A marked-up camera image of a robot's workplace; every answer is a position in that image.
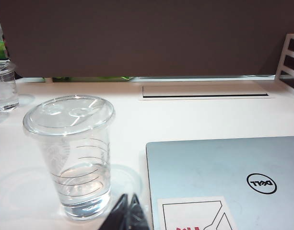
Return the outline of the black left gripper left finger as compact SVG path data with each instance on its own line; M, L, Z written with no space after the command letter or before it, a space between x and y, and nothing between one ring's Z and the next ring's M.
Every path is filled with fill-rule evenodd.
M128 211L128 195L122 194L102 223L100 230L123 230Z

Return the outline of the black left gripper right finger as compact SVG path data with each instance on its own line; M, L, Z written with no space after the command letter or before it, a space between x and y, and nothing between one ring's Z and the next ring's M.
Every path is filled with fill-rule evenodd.
M149 225L139 199L136 194L133 194L129 209L128 209L128 229L129 230L149 230Z

